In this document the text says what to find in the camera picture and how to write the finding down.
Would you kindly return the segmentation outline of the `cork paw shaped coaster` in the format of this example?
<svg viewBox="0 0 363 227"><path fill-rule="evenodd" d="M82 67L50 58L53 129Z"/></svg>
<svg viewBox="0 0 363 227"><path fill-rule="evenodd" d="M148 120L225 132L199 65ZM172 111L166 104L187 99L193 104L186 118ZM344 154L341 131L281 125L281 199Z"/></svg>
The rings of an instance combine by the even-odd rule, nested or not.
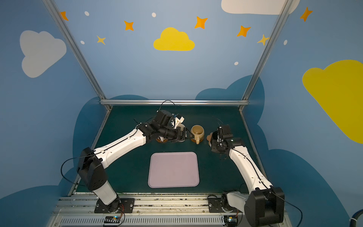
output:
<svg viewBox="0 0 363 227"><path fill-rule="evenodd" d="M213 133L211 132L208 136L207 136L207 141L208 141L208 145L211 147L211 141L213 139Z"/></svg>

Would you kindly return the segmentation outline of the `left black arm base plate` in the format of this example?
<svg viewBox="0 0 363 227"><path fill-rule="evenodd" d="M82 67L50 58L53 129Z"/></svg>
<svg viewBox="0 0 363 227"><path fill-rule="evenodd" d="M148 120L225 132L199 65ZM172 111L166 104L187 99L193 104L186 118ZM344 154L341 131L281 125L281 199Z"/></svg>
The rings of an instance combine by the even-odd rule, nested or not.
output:
<svg viewBox="0 0 363 227"><path fill-rule="evenodd" d="M96 202L94 213L132 213L134 207L134 198L119 198L117 197L110 204L106 205L101 199Z"/></svg>

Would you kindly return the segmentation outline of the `cream mug blue handle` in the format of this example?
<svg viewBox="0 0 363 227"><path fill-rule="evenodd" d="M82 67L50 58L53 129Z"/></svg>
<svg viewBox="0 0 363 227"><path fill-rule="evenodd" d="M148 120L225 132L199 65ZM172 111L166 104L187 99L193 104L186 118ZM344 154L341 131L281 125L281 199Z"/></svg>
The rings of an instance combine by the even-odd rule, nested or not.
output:
<svg viewBox="0 0 363 227"><path fill-rule="evenodd" d="M176 128L178 134L185 134L186 133L186 127L184 124L179 124Z"/></svg>

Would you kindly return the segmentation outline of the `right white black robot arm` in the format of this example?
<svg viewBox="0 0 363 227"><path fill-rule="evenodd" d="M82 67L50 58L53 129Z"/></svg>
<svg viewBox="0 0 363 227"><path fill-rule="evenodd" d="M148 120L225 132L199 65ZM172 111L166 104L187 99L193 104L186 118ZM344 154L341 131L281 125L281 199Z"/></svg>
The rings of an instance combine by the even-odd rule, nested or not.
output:
<svg viewBox="0 0 363 227"><path fill-rule="evenodd" d="M235 163L249 192L248 196L238 191L223 192L222 209L225 212L241 211L252 227L282 223L285 194L259 170L243 140L233 136L229 125L220 126L207 136L207 140L212 152L226 154Z"/></svg>

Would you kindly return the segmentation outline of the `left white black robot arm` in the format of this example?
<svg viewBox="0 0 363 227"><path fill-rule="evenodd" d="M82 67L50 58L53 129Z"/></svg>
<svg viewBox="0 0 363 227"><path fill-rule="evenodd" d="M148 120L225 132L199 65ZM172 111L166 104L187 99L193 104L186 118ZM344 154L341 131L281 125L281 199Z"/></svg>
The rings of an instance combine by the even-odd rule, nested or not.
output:
<svg viewBox="0 0 363 227"><path fill-rule="evenodd" d="M183 142L188 130L183 126L184 117L166 110L158 110L152 119L138 123L125 136L99 148L82 150L77 173L86 188L97 197L98 213L122 213L123 206L117 192L108 181L106 169L130 151L156 140Z"/></svg>

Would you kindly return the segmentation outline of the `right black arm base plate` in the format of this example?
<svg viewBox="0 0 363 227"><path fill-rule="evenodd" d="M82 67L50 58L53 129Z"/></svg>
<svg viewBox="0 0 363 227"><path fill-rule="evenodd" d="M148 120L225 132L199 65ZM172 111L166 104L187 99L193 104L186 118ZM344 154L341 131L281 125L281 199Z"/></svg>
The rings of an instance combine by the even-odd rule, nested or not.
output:
<svg viewBox="0 0 363 227"><path fill-rule="evenodd" d="M221 197L217 197L216 195L209 195L207 196L207 200L210 213L244 212L243 206L236 208L230 205L227 196L224 194Z"/></svg>

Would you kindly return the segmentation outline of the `yellow mug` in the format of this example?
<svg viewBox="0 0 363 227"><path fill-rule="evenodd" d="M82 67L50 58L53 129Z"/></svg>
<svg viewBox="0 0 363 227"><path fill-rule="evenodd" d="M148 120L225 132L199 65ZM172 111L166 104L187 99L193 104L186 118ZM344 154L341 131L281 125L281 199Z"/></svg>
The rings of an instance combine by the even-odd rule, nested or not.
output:
<svg viewBox="0 0 363 227"><path fill-rule="evenodd" d="M192 129L190 130L191 138L194 138L195 140L197 138L205 137L205 131L204 128L200 125L194 125Z"/></svg>

